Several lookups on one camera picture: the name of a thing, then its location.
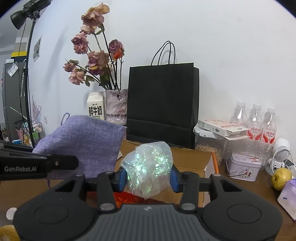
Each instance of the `studio light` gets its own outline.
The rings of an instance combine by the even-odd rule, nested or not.
[[[27,18],[33,20],[31,32],[28,40],[28,48],[27,48],[27,56],[26,56],[26,65],[24,68],[24,88],[25,93],[28,93],[28,62],[29,62],[29,52],[30,52],[30,45],[33,35],[34,26],[36,23],[37,18],[40,18],[40,11],[50,5],[50,0],[31,0],[24,5],[22,10],[19,10],[10,15],[11,22],[13,25],[20,30],[23,26]],[[26,116],[29,128],[30,139],[32,142],[32,146],[35,147],[34,138],[33,138],[33,131],[32,131],[32,123],[30,118],[30,106],[29,106],[29,99],[28,95],[25,95],[25,105],[26,105]]]
[[[31,0],[24,5],[23,10],[19,10],[10,15],[13,25],[20,30],[26,21],[26,18],[37,19],[39,12],[50,5],[50,0]]]
[[[13,25],[18,30],[20,30],[20,28],[23,26],[23,24],[26,21],[26,18],[27,18],[27,16],[25,15],[25,13],[22,10],[17,11],[17,12],[10,15],[10,19],[11,19]]]

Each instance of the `vase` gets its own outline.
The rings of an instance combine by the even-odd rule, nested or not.
[[[106,121],[126,125],[128,89],[106,90]]]

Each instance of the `purple towel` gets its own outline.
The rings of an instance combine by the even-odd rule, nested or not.
[[[34,153],[73,155],[79,160],[76,170],[53,170],[47,179],[65,179],[85,174],[97,177],[113,171],[126,128],[86,115],[71,116],[52,134],[39,141]]]

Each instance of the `plastic bag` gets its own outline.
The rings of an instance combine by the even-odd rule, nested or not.
[[[170,186],[172,152],[165,142],[142,144],[121,161],[133,195],[148,199]]]

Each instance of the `white box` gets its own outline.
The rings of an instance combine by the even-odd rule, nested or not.
[[[227,174],[233,179],[254,182],[262,163],[255,155],[232,152],[227,163]]]
[[[197,126],[223,136],[227,140],[240,140],[249,138],[249,136],[246,136],[249,128],[238,126],[236,124],[222,120],[199,120]]]
[[[87,111],[89,116],[105,120],[105,98],[103,91],[89,93]]]

